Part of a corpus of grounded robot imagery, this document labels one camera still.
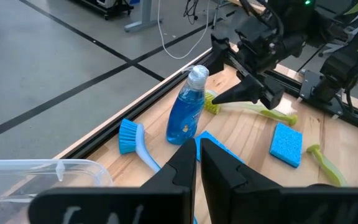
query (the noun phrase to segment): brush bristles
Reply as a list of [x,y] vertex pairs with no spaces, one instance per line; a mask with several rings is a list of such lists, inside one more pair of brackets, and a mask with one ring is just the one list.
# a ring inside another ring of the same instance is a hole
[[121,154],[126,154],[136,151],[136,123],[123,119],[119,127],[119,152]]
[[212,104],[212,101],[215,99],[215,96],[206,92],[205,93],[205,103],[204,103],[204,109],[207,111],[218,114],[219,110],[221,109],[221,106]]

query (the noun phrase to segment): dish soap bottle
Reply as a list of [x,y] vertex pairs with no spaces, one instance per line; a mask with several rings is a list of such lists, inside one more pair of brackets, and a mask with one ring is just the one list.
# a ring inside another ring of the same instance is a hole
[[202,65],[190,67],[190,73],[173,104],[168,120],[167,141],[182,145],[194,137],[204,106],[205,83],[209,71]]

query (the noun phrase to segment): blue scrub brush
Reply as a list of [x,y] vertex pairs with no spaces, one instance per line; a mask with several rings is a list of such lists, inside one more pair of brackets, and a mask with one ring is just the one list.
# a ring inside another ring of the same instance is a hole
[[118,141],[121,154],[136,152],[154,172],[161,169],[146,149],[143,124],[136,124],[128,119],[123,119],[119,127]]

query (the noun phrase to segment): floor tile line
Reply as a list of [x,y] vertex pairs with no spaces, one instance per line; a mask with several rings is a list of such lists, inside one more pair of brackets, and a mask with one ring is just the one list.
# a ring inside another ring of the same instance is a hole
[[[27,6],[31,7],[32,9],[36,10],[37,12],[47,16],[48,18],[52,19],[53,21],[59,23],[60,25],[62,25],[63,27],[66,27],[67,29],[69,29],[70,31],[80,35],[81,37],[85,38],[86,40],[88,41],[91,41],[92,43],[94,43],[95,45],[97,45],[98,47],[101,47],[102,49],[108,51],[109,53],[115,55],[116,57],[122,59],[123,61],[125,61],[126,63],[124,65],[121,65],[121,66],[118,66],[100,76],[97,76],[87,82],[84,82],[74,88],[72,88],[71,90],[68,90],[54,98],[52,98],[51,100],[48,100],[46,101],[45,103],[42,103],[41,105],[38,105],[36,106],[35,108],[32,108],[31,110],[29,111],[26,111],[25,113],[22,113],[20,114],[19,116],[16,116],[15,118],[12,118],[10,119],[9,121],[6,121],[4,122],[3,124],[0,124],[0,134],[2,133],[5,133],[6,131],[22,124],[23,122],[25,121],[28,121],[29,119],[37,116],[38,114],[58,105],[59,103],[71,98],[72,96],[75,96],[76,94],[88,89],[89,87],[97,84],[97,83],[100,83],[104,80],[106,80],[107,78],[110,78],[112,77],[113,75],[131,67],[131,66],[134,66],[135,68],[138,68],[139,70],[141,70],[142,72],[146,73],[147,75],[155,78],[156,80],[158,81],[162,81],[164,80],[163,77],[161,77],[160,75],[156,74],[155,72],[149,70],[148,68],[145,68],[144,66],[142,65],[139,65],[138,62],[142,61],[142,60],[145,60],[157,53],[159,53],[161,50],[163,50],[163,47],[159,47],[157,49],[154,49],[153,51],[143,55],[143,56],[140,56],[138,57],[137,59],[135,60],[131,60],[129,58],[127,58],[126,56],[124,56],[123,54],[120,54],[119,52],[117,52],[116,50],[108,47],[107,45],[104,45],[100,42],[98,42],[97,40],[95,40],[94,38],[90,37],[89,35],[86,35],[85,33],[77,30],[76,28],[68,25],[67,23],[61,21],[60,19],[58,19],[57,17],[45,12],[44,10],[42,10],[41,8],[35,6],[34,4],[26,1],[26,0],[19,0],[20,2],[26,4]],[[234,14],[234,11],[233,12],[230,12],[229,14],[227,14],[226,16],[231,16]],[[193,34],[203,30],[205,28],[205,26],[201,26],[169,43],[167,43],[165,46],[166,47],[171,47],[173,46],[174,44],[177,44],[179,43],[180,41],[192,36]]]
[[102,49],[104,49],[105,51],[109,52],[110,54],[113,54],[114,56],[118,57],[119,59],[124,60],[125,62],[131,62],[131,59],[129,59],[128,57],[124,56],[123,54],[119,53],[118,51],[108,47],[105,44],[102,44],[101,42],[99,42],[98,40],[92,38],[91,36],[85,34],[84,32],[79,31],[78,29],[72,27],[71,25],[67,24],[66,22],[61,21],[59,18],[53,16],[52,14],[44,11],[43,9],[39,8],[38,6],[32,4],[29,1],[26,0],[19,0],[20,2],[24,3],[25,5],[31,7],[32,9],[36,10],[37,12],[43,14],[44,16],[48,17],[49,19],[57,22],[58,24],[60,24],[61,26],[69,29],[70,31],[80,35],[81,37],[83,37],[84,39],[94,43],[95,45],[97,45],[98,47],[101,47]]
[[140,71],[150,75],[151,77],[155,78],[156,80],[162,82],[165,78],[164,77],[161,77],[160,75],[158,75],[157,73],[149,70],[148,68],[144,67],[144,66],[141,66],[139,65],[138,63],[134,64],[134,67],[139,69]]
[[17,125],[22,124],[25,121],[30,120],[31,118],[37,116],[38,114],[58,105],[59,103],[71,98],[72,96],[75,96],[75,95],[81,93],[82,91],[88,89],[89,87],[96,85],[96,84],[112,77],[113,75],[129,68],[129,67],[131,67],[131,65],[129,63],[125,63],[124,65],[118,66],[117,68],[115,68],[113,70],[110,70],[98,77],[95,77],[87,82],[84,82],[84,83],[72,88],[71,90],[68,90],[68,91],[52,98],[51,100],[48,100],[45,103],[42,103],[41,105],[38,105],[35,108],[32,108],[31,110],[24,112],[24,113],[20,114],[19,116],[16,116],[15,118],[12,118],[9,121],[6,121],[6,122],[0,124],[0,134],[16,127]]

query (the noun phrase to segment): white cable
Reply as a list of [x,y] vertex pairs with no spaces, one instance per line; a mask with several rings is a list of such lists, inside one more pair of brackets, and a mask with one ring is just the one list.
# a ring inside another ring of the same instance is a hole
[[208,0],[208,5],[206,6],[207,10],[206,10],[206,25],[205,25],[205,30],[203,32],[203,35],[201,35],[200,39],[196,42],[196,44],[190,49],[190,51],[183,57],[175,57],[173,56],[170,52],[167,51],[167,49],[165,48],[165,44],[164,44],[164,36],[162,35],[162,31],[161,31],[161,25],[160,25],[160,4],[161,4],[161,0],[158,0],[158,12],[157,12],[157,23],[158,23],[158,29],[160,30],[160,35],[161,35],[161,41],[162,41],[162,47],[164,48],[164,51],[171,56],[174,59],[183,59],[185,57],[187,57],[192,51],[193,49],[198,45],[198,43],[203,39],[206,31],[208,30],[208,16],[209,16],[209,2],[211,0]]

